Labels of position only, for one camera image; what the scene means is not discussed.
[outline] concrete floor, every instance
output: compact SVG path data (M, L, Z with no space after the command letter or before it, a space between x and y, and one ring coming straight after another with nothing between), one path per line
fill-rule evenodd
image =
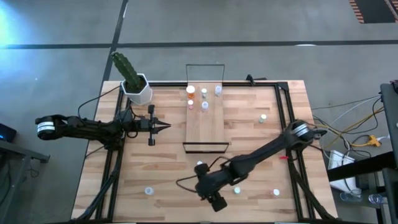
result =
M0 0L1 44L110 44L122 0ZM348 0L130 0L119 43L200 41L387 40L396 24L360 24ZM187 63L223 63L227 80L248 73L270 80L305 80L313 108L377 95L379 85L396 79L398 45L317 47L220 47L119 49L150 80L184 80ZM36 179L28 178L13 205L13 223L47 223L70 218L87 141L41 141L34 119L76 115L98 96L109 49L0 50L0 123L15 128L15 143L51 154ZM219 70L195 71L190 79L220 79ZM121 80L112 69L110 80ZM82 115L93 118L96 103ZM316 110L333 121L350 106ZM344 128L371 112L356 108L336 124ZM376 136L388 134L383 114ZM374 126L374 121L363 129ZM343 151L342 145L332 147ZM372 155L390 151L366 148ZM336 198L339 217L376 222L372 209Z

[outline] wooden ramp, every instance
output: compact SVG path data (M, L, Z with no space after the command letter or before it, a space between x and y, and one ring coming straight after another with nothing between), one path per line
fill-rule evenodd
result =
M229 142L224 138L223 95L215 95L216 86L222 86L222 83L193 82L188 85L195 87L195 97L193 109L187 107L187 131L183 143L185 152L224 153ZM207 89L206 98L201 95L202 88ZM204 101L209 104L206 111L201 109Z

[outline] cactus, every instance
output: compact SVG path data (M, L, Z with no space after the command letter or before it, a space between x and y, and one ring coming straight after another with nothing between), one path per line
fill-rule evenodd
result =
M143 78L137 75L129 60L119 52L111 53L114 66L119 70L120 74L126 79L126 90L130 93L139 93L145 87L146 83Z

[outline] white cylinder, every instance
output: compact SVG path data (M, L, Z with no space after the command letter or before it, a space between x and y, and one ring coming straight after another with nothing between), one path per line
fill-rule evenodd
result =
M193 100L188 100L188 108L189 108L190 110L193 109Z
M234 188L234 193L235 194L240 194L241 193L241 188L240 187L235 187Z
M207 89L205 89L205 88L201 89L201 97L203 99L206 98L206 94L207 94Z
M187 93L194 93L195 87L194 86L187 86Z
M207 103L206 101L204 101L204 102L201 104L201 110L202 110L202 111L206 111L208 108L209 108L209 103Z
M263 123L266 119L267 119L267 115L262 114L262 115L260 116L259 122L260 122L260 123Z
M146 195L153 195L155 190L152 187L146 187L144 192Z
M221 92L223 91L222 86L216 86L215 94L216 96L221 96Z
M274 191L272 192L275 196L280 195L280 191L278 189L274 189Z

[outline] power strip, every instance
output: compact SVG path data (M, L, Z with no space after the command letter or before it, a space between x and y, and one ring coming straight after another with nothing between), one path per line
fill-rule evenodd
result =
M329 165L328 165L328 170L330 169L334 169L336 167L342 166L342 165L346 165L346 164L350 164L353 163L355 160L349 156L345 156L344 160L343 160L343 156L344 154L336 151L336 150L332 150L330 151L330 159L329 159ZM335 180L330 182L330 185L338 190L344 191L349 193L350 190L353 189L357 189L356 187L356 183L355 183L355 177L350 177L346 179L347 184L344 182L344 180Z

